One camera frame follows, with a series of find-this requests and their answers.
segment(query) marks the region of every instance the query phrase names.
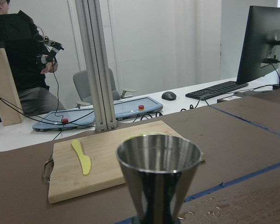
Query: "black keyboard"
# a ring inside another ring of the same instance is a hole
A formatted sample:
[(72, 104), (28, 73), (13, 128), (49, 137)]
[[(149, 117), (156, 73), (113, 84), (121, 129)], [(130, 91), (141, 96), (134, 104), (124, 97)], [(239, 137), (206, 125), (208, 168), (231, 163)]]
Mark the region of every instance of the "black keyboard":
[(189, 92), (186, 94), (186, 97), (193, 99), (209, 99), (233, 90), (240, 89), (247, 85), (248, 83), (237, 85), (234, 81), (228, 81), (225, 83), (207, 87), (205, 89)]

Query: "cutting board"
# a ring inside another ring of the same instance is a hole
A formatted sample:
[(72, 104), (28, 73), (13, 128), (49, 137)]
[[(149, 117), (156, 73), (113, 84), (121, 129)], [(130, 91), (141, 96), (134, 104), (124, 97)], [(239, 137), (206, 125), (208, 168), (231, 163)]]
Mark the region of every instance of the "cutting board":
[(53, 148), (54, 168), (50, 176), (49, 202), (56, 203), (125, 183), (116, 150), (120, 143), (135, 135), (165, 133), (181, 137), (163, 121), (113, 130), (78, 138), (84, 154), (91, 159), (91, 170), (83, 175), (71, 140), (56, 143)]

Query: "gray chair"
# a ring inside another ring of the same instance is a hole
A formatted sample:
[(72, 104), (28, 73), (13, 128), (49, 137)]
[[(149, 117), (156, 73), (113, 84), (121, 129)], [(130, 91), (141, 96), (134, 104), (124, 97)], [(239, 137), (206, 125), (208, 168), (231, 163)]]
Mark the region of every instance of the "gray chair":
[[(113, 100), (119, 100), (125, 98), (126, 92), (136, 92), (136, 90), (124, 89), (122, 94), (119, 94), (116, 90), (113, 72), (109, 69), (110, 80), (111, 80), (111, 90), (113, 95)], [(78, 92), (78, 95), (82, 101), (77, 102), (77, 105), (89, 105), (92, 104), (91, 92), (88, 85), (87, 70), (77, 72), (73, 76), (73, 81)]]

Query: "yellow knife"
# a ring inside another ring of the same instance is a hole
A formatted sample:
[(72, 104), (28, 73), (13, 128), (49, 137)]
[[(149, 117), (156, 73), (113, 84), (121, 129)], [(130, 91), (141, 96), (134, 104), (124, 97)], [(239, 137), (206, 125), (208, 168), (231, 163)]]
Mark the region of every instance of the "yellow knife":
[(91, 160), (89, 156), (83, 154), (82, 146), (79, 140), (75, 139), (71, 141), (71, 145), (73, 146), (74, 150), (76, 151), (79, 157), (83, 175), (88, 175), (91, 169)]

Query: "metal cup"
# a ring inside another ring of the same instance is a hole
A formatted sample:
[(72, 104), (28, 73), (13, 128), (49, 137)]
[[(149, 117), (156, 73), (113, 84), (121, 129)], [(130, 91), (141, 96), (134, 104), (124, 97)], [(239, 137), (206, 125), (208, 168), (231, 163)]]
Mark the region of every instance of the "metal cup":
[(189, 140), (154, 134), (128, 139), (117, 159), (138, 217), (133, 224), (176, 224), (201, 152)]

